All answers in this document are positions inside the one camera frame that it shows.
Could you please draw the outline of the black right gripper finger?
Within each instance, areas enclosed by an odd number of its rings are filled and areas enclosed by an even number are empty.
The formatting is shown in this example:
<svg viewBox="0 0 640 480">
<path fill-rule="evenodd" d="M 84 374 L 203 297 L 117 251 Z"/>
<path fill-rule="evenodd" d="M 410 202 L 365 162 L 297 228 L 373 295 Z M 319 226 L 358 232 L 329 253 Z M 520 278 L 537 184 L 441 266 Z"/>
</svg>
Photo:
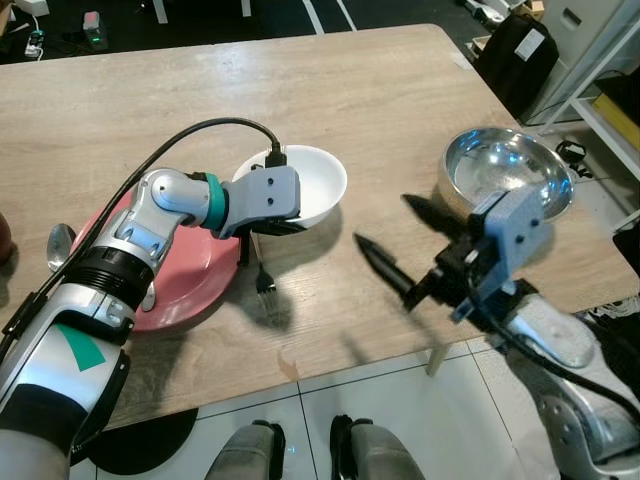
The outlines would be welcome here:
<svg viewBox="0 0 640 480">
<path fill-rule="evenodd" d="M 358 251 L 365 257 L 371 269 L 396 292 L 399 300 L 404 302 L 408 298 L 413 284 L 413 279 L 396 265 L 396 259 L 384 250 L 378 242 L 365 236 L 355 236 Z"/>
<path fill-rule="evenodd" d="M 456 218 L 448 207 L 442 207 L 419 195 L 403 195 L 402 200 L 426 227 L 443 234 L 451 242 L 468 242 L 466 224 Z"/>
</svg>

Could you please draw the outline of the white ceramic bowl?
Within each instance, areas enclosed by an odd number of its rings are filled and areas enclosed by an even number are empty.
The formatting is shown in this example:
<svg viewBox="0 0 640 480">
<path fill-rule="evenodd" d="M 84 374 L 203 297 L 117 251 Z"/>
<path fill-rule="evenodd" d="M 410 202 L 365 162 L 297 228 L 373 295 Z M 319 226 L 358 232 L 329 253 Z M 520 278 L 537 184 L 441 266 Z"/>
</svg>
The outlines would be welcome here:
<svg viewBox="0 0 640 480">
<path fill-rule="evenodd" d="M 243 175 L 268 165 L 269 150 L 253 155 L 239 166 L 230 180 L 238 180 Z M 284 163 L 292 166 L 300 175 L 301 210 L 294 223 L 310 229 L 323 221 L 330 211 L 339 204 L 348 184 L 346 168 L 328 151 L 307 145 L 285 145 L 282 147 Z"/>
</svg>

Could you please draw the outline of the silver metal fork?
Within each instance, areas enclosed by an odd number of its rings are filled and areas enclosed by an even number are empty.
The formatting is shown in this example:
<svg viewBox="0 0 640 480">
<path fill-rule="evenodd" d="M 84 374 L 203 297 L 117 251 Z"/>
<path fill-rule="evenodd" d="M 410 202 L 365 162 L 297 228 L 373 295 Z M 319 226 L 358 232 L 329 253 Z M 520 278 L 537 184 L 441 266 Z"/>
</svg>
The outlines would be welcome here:
<svg viewBox="0 0 640 480">
<path fill-rule="evenodd" d="M 262 310 L 270 312 L 276 307 L 276 287 L 274 276 L 265 268 L 264 261 L 262 261 L 259 242 L 257 242 L 255 234 L 250 234 L 250 246 L 252 247 L 257 269 L 259 269 L 257 270 L 255 278 L 257 296 L 259 296 Z"/>
</svg>

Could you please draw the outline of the shiny steel bowl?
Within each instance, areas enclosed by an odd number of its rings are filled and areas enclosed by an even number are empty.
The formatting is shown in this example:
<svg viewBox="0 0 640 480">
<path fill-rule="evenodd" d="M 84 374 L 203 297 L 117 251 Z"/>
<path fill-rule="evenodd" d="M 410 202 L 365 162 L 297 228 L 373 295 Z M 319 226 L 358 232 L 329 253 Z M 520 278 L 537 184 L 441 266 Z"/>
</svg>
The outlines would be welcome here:
<svg viewBox="0 0 640 480">
<path fill-rule="evenodd" d="M 547 219 L 570 209 L 576 174 L 552 148 L 521 131 L 474 128 L 445 147 L 435 193 L 454 215 L 466 215 L 494 192 L 531 186 Z"/>
</svg>

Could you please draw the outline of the pink round plate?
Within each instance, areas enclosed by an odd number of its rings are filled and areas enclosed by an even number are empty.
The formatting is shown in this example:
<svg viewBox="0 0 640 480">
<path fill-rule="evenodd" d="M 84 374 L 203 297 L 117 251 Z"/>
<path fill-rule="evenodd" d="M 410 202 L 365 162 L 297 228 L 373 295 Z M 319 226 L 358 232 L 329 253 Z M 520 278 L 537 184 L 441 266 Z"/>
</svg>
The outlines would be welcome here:
<svg viewBox="0 0 640 480">
<path fill-rule="evenodd" d="M 218 239 L 209 230 L 178 225 L 169 238 L 160 264 L 140 259 L 122 247 L 90 246 L 69 265 L 64 279 L 73 284 L 102 288 L 125 305 L 134 305 L 133 332 L 175 332 L 195 321 L 215 303 L 236 275 L 239 260 L 237 238 Z M 140 301 L 147 284 L 154 282 L 154 310 L 143 312 Z"/>
</svg>

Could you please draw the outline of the wooden table leg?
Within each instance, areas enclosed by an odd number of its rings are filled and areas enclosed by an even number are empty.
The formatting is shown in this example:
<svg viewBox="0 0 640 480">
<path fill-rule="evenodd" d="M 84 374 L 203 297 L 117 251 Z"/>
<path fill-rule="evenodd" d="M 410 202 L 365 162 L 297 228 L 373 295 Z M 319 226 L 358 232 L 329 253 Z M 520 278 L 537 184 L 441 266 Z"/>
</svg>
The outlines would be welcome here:
<svg viewBox="0 0 640 480">
<path fill-rule="evenodd" d="M 430 349 L 428 361 L 425 362 L 424 371 L 429 378 L 434 378 L 436 372 L 439 371 L 440 366 L 447 360 L 449 356 L 449 346 L 438 346 Z"/>
</svg>

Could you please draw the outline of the black headphones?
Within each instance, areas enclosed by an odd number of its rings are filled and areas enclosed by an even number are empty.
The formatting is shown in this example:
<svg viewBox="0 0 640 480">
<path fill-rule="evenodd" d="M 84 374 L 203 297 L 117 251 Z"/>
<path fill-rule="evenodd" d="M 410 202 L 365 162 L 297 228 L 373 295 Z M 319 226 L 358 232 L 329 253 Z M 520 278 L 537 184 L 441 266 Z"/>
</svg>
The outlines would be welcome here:
<svg viewBox="0 0 640 480">
<path fill-rule="evenodd" d="M 581 143 L 573 142 L 572 140 L 563 140 L 556 146 L 556 152 L 568 168 L 577 175 L 577 178 L 585 180 L 596 178 L 593 170 L 585 163 L 588 151 L 585 150 L 585 147 L 582 146 Z"/>
</svg>

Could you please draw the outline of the black bag with white label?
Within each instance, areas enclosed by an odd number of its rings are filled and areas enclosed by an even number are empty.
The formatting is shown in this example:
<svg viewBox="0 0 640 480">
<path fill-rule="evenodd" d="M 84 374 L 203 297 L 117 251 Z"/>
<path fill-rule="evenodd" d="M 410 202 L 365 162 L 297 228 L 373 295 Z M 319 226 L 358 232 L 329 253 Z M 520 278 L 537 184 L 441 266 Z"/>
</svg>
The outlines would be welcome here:
<svg viewBox="0 0 640 480">
<path fill-rule="evenodd" d="M 508 113 L 521 119 L 538 99 L 558 59 L 548 28 L 532 15 L 513 14 L 485 42 L 474 68 Z"/>
</svg>

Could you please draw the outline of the grey right robot leg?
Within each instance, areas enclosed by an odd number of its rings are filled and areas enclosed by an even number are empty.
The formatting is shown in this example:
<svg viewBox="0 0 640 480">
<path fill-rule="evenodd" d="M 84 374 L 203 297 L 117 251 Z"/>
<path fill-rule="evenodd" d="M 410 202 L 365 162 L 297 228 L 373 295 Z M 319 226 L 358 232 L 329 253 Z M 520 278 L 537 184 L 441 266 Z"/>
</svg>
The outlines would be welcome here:
<svg viewBox="0 0 640 480">
<path fill-rule="evenodd" d="M 329 442 L 332 480 L 426 480 L 401 439 L 370 419 L 335 416 Z"/>
</svg>

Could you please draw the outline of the white metal shelf rack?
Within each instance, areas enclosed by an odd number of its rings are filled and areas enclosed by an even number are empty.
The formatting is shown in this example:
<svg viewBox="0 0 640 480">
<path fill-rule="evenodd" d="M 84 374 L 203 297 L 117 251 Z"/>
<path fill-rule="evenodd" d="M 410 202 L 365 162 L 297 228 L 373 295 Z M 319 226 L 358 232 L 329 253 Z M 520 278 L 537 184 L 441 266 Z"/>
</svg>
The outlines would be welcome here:
<svg viewBox="0 0 640 480">
<path fill-rule="evenodd" d="M 538 133 L 545 134 L 552 131 L 559 123 L 559 118 L 567 110 L 573 110 L 588 124 L 590 131 L 594 132 L 604 142 L 604 145 L 609 148 L 609 151 L 612 151 L 612 154 L 617 156 L 617 159 L 626 166 L 628 172 L 639 178 L 640 168 L 637 163 L 639 163 L 640 154 L 637 148 L 632 146 L 612 124 L 609 124 L 608 120 L 591 105 L 591 100 L 584 96 L 586 90 L 589 87 L 593 87 L 595 79 L 600 77 L 600 74 L 608 67 L 614 56 L 620 54 L 623 47 L 631 44 L 640 45 L 640 20 L 636 20 L 634 26 L 628 27 L 626 32 L 618 37 L 612 46 L 600 56 L 599 60 L 593 65 L 593 69 L 590 69 L 588 76 L 576 84 L 570 96 L 550 114 L 547 123 L 541 125 Z"/>
</svg>

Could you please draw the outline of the silver metal spoon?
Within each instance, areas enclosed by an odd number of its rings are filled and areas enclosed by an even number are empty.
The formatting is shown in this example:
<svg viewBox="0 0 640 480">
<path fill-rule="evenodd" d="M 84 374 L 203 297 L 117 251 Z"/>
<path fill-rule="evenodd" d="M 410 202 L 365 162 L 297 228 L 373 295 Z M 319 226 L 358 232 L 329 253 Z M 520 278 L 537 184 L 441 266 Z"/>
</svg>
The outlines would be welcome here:
<svg viewBox="0 0 640 480">
<path fill-rule="evenodd" d="M 58 223 L 52 227 L 46 243 L 47 266 L 52 273 L 63 268 L 65 261 L 72 255 L 73 248 L 76 247 L 76 241 L 76 230 L 69 225 Z"/>
</svg>

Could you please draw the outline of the black grey handheld vacuum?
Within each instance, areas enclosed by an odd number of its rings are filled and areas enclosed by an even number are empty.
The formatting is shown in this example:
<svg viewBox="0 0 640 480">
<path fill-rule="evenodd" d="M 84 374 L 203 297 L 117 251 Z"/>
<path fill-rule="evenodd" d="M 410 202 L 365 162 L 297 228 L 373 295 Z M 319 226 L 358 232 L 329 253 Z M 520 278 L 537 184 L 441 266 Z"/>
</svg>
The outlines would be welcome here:
<svg viewBox="0 0 640 480">
<path fill-rule="evenodd" d="M 456 0 L 456 3 L 463 6 L 481 26 L 495 29 L 504 20 L 512 17 L 512 6 L 507 5 L 504 0 L 497 1 L 499 6 L 490 5 L 486 0 Z"/>
</svg>

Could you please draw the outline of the black floor fan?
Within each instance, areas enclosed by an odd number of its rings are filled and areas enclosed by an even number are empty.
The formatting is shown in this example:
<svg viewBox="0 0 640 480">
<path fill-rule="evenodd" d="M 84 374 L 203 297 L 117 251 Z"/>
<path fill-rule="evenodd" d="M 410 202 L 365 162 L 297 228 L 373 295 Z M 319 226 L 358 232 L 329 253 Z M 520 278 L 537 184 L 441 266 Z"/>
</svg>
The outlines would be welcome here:
<svg viewBox="0 0 640 480">
<path fill-rule="evenodd" d="M 186 410 L 101 431 L 74 449 L 70 465 L 87 460 L 110 474 L 145 474 L 183 447 L 195 429 L 197 417 L 198 410 Z"/>
</svg>

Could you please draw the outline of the white drawer cabinet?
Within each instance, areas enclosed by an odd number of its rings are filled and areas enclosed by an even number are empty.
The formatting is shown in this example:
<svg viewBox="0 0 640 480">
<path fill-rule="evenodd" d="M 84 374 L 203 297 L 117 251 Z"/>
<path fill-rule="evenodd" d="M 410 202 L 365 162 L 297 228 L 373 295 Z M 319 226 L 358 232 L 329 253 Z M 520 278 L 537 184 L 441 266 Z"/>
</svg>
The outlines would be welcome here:
<svg viewBox="0 0 640 480">
<path fill-rule="evenodd" d="M 639 37 L 630 31 L 639 24 L 640 0 L 543 0 L 543 6 L 541 23 L 559 58 L 541 99 L 562 100 L 618 40 L 623 47 L 605 68 L 630 73 L 639 64 Z"/>
</svg>

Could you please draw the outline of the small red grey device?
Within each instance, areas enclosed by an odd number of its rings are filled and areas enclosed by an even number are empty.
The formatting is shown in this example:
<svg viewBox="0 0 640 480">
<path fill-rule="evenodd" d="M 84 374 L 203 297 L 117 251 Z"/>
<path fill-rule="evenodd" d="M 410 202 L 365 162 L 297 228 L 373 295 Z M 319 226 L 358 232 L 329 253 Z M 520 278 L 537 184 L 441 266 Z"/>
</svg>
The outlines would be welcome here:
<svg viewBox="0 0 640 480">
<path fill-rule="evenodd" d="M 109 42 L 105 38 L 105 27 L 99 12 L 84 12 L 82 15 L 82 32 L 88 46 L 92 50 L 109 49 Z"/>
</svg>

